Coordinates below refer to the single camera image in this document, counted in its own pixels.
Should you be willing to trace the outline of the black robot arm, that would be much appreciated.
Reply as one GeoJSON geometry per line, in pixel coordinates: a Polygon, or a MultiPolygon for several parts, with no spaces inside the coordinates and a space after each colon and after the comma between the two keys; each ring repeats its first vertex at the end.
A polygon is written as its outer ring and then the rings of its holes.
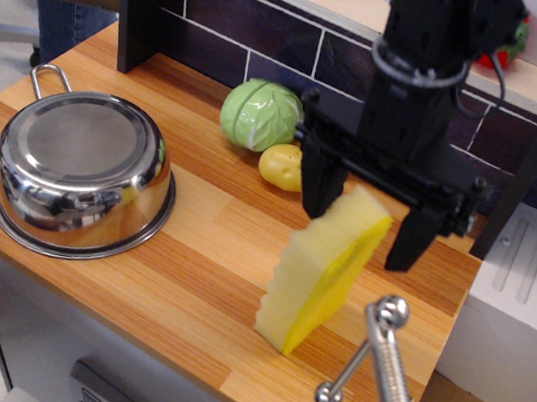
{"type": "Polygon", "coordinates": [[[390,0],[372,46],[373,78],[354,103],[310,89],[302,96],[302,200],[321,217],[355,174],[406,204],[386,259],[407,271],[440,236],[471,230],[491,187],[450,146],[448,127],[474,61],[515,40],[523,0],[390,0]]]}

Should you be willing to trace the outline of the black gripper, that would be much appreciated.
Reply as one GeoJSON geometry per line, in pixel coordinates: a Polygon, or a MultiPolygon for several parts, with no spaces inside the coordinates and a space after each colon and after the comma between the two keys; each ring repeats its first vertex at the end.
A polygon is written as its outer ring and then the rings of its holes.
{"type": "Polygon", "coordinates": [[[474,112],[460,101],[463,76],[396,80],[378,70],[364,102],[319,88],[302,95],[302,206],[321,217],[355,173],[412,207],[386,257],[388,271],[407,272],[438,236],[463,236],[491,187],[448,142],[455,113],[474,112]]]}

